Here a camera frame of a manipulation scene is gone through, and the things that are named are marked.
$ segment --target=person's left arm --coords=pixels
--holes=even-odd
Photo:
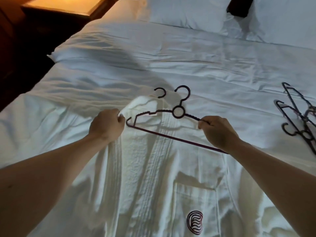
[[[121,135],[118,111],[100,112],[81,140],[0,169],[0,236],[25,237],[36,227],[89,160]]]

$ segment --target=person's right arm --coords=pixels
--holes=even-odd
[[[227,119],[202,120],[198,127],[208,141],[248,171],[298,235],[316,236],[316,177],[242,141]]]

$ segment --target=forearm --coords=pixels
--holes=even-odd
[[[315,176],[242,141],[233,143],[229,153],[249,172],[301,237],[315,235]]]
[[[0,170],[0,236],[26,236],[106,145],[88,135]]]

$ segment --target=hand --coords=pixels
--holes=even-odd
[[[125,126],[124,116],[118,116],[118,113],[118,109],[101,111],[92,121],[88,135],[100,137],[108,143],[116,140]]]
[[[204,116],[199,121],[198,128],[204,131],[207,140],[212,145],[227,153],[229,153],[231,144],[240,141],[238,134],[226,118]]]

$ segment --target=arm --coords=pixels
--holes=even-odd
[[[118,111],[100,112],[83,139],[0,170],[0,236],[24,237],[36,227],[88,161],[121,135]]]
[[[207,116],[199,122],[215,147],[234,157],[253,177],[301,237],[316,233],[316,177],[239,139],[227,119]]]

